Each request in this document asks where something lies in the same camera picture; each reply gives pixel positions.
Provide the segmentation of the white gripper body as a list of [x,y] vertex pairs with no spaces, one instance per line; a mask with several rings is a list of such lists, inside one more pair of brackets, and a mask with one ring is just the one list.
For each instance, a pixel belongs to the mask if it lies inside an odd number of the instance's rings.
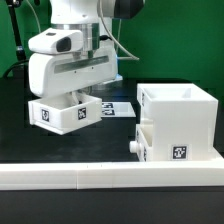
[[103,46],[92,58],[75,53],[34,53],[29,60],[29,86],[41,98],[57,96],[110,81],[118,73],[115,49]]

